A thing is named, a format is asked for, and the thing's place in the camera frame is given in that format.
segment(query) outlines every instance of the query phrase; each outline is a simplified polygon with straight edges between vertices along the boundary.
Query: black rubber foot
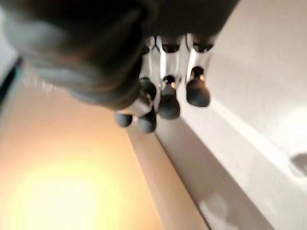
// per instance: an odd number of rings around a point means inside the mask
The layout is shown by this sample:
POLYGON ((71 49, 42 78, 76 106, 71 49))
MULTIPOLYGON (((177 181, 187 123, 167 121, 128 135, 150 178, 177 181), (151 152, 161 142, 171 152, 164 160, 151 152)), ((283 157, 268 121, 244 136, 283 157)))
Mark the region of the black rubber foot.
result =
POLYGON ((187 101, 196 107, 207 107, 210 104, 210 93, 200 78, 187 84, 187 101))
POLYGON ((161 92, 159 115, 166 120, 174 120, 180 116, 180 104, 177 100, 176 90, 170 84, 161 92))
POLYGON ((125 115, 120 113, 115 113, 116 122, 119 126, 125 128, 131 125, 133 117, 132 115, 125 115))
POLYGON ((139 117, 139 129, 144 133, 151 133, 157 127, 157 118, 154 107, 145 116, 139 117))

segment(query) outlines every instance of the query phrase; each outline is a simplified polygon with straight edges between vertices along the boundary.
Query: chrome metal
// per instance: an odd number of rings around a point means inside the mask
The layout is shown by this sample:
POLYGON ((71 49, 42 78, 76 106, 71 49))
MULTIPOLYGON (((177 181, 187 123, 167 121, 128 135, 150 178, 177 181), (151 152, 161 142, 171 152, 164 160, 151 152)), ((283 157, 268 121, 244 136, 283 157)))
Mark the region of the chrome metal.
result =
POLYGON ((203 77, 206 79, 206 72, 208 70, 208 66, 211 60, 211 56, 213 53, 214 46, 205 52, 198 52, 193 47, 193 35, 187 34, 187 46, 190 51, 189 64, 187 70, 186 84, 192 80, 193 73, 192 69, 194 67, 201 67, 204 70, 203 77))
POLYGON ((145 45, 148 47, 149 52, 143 55, 143 64, 140 72, 140 78, 148 77, 151 80, 153 78, 152 49, 154 44, 154 37, 149 37, 145 40, 145 45))
POLYGON ((121 114, 144 116, 148 114, 153 107, 153 100, 143 91, 140 91, 139 97, 128 107, 119 110, 121 114))
POLYGON ((163 50, 163 38, 157 37, 157 47, 160 51, 160 87, 163 89, 163 79, 165 76, 171 75, 175 78, 176 83, 179 82, 181 75, 179 71, 180 56, 182 50, 183 37, 179 38, 179 50, 174 53, 167 53, 163 50))

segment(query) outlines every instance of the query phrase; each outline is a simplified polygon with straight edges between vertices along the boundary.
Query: dark fabric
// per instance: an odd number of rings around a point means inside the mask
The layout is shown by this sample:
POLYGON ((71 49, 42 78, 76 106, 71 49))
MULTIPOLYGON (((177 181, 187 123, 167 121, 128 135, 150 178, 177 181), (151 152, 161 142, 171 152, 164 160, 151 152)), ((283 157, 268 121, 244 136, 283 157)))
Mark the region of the dark fabric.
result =
POLYGON ((10 43, 37 74, 118 110, 138 96, 143 41, 217 34, 238 0, 0 0, 10 43))

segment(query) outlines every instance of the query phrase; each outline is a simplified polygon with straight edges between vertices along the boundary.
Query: beige wall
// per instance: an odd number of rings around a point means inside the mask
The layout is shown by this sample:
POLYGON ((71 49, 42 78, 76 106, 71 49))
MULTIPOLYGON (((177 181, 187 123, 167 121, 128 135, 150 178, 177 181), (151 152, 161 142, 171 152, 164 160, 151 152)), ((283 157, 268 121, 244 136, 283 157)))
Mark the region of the beige wall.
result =
POLYGON ((34 78, 1 114, 0 187, 1 230, 163 228, 113 113, 34 78))

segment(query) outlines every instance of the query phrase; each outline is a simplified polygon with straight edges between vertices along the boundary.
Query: black knob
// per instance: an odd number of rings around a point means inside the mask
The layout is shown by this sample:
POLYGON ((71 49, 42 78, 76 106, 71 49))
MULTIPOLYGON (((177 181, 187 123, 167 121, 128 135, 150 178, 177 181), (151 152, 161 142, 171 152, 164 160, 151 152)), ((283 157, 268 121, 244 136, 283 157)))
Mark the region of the black knob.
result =
MULTIPOLYGON (((147 77, 141 78, 140 84, 143 91, 146 94, 150 95, 151 99, 154 100, 157 94, 157 89, 155 85, 149 80, 149 78, 147 77)), ((155 130, 156 127, 157 127, 157 118, 154 107, 152 107, 151 111, 148 114, 139 117, 139 129, 144 133, 151 133, 155 130)))
POLYGON ((125 128, 131 125, 132 123, 132 115, 115 113, 116 122, 119 126, 125 128))
POLYGON ((177 100, 177 93, 174 87, 176 86, 175 79, 166 80, 165 82, 166 86, 161 91, 159 115, 164 119, 174 120, 180 116, 180 104, 177 100))
POLYGON ((210 104, 210 93, 199 77, 187 84, 187 101, 196 107, 207 107, 210 104))
POLYGON ((144 133, 151 133, 155 130, 156 127, 157 118, 154 107, 152 107, 152 110, 148 114, 139 117, 139 129, 144 133))
POLYGON ((140 84, 141 84, 143 91, 149 94, 151 99, 154 100, 157 94, 157 89, 155 85, 149 80, 149 78, 148 77, 141 78, 140 84))

